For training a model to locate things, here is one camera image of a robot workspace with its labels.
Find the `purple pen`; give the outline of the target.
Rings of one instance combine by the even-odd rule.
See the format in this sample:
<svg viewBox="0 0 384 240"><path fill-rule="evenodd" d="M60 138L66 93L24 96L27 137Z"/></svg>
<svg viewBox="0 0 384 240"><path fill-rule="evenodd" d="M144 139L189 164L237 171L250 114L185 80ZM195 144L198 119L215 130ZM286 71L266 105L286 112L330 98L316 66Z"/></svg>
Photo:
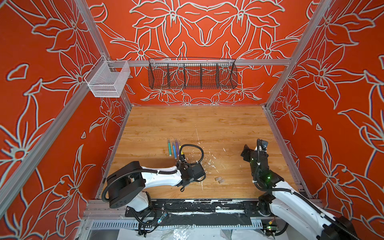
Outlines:
<svg viewBox="0 0 384 240"><path fill-rule="evenodd" d="M175 140L175 145L176 145L177 154L179 156L180 155L180 144L179 144L178 140Z"/></svg>

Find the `blue pen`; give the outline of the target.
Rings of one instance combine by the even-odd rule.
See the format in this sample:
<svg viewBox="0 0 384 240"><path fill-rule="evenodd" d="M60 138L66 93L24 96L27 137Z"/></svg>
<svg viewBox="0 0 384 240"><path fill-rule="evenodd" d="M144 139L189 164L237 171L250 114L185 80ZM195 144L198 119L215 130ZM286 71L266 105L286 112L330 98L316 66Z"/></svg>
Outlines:
<svg viewBox="0 0 384 240"><path fill-rule="evenodd" d="M174 159L176 160L178 155L177 155L175 142L172 142L172 150L173 150L173 154L174 154Z"/></svg>

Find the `green pen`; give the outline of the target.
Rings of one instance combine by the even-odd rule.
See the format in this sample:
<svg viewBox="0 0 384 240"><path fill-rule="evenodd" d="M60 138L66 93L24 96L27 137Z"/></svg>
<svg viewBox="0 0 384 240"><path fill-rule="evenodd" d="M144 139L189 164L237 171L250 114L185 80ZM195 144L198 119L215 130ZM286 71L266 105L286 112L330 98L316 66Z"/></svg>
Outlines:
<svg viewBox="0 0 384 240"><path fill-rule="evenodd" d="M169 151L169 156L171 157L173 154L173 150L172 150L172 145L170 140L168 140L168 151Z"/></svg>

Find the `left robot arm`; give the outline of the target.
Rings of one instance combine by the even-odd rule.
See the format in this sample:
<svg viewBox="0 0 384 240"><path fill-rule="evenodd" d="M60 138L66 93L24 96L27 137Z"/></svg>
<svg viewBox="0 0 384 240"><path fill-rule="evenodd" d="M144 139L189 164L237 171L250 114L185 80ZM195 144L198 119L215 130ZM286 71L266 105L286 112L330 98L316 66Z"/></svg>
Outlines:
<svg viewBox="0 0 384 240"><path fill-rule="evenodd" d="M182 150L196 148L201 152L200 159L195 163L187 162ZM107 177L107 185L101 193L103 202L111 209L128 207L137 213L152 207L150 194L146 189L170 186L180 187L181 192L192 184L202 182L206 172L202 166L204 150L196 145L185 144L180 147L179 160L170 168L146 168L134 161Z"/></svg>

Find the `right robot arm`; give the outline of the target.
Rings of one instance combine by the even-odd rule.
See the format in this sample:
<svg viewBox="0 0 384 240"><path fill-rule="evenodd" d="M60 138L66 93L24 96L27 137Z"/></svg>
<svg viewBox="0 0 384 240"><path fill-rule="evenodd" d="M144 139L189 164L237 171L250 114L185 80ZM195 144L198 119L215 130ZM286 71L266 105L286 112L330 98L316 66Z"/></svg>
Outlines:
<svg viewBox="0 0 384 240"><path fill-rule="evenodd" d="M357 240L359 237L350 220L337 218L318 207L270 169L267 146L268 142L258 140L256 149L244 146L241 153L243 160L250 164L253 184L263 192L258 198L258 213L279 217L286 223L280 231L264 227L263 234L275 238L292 227L308 240Z"/></svg>

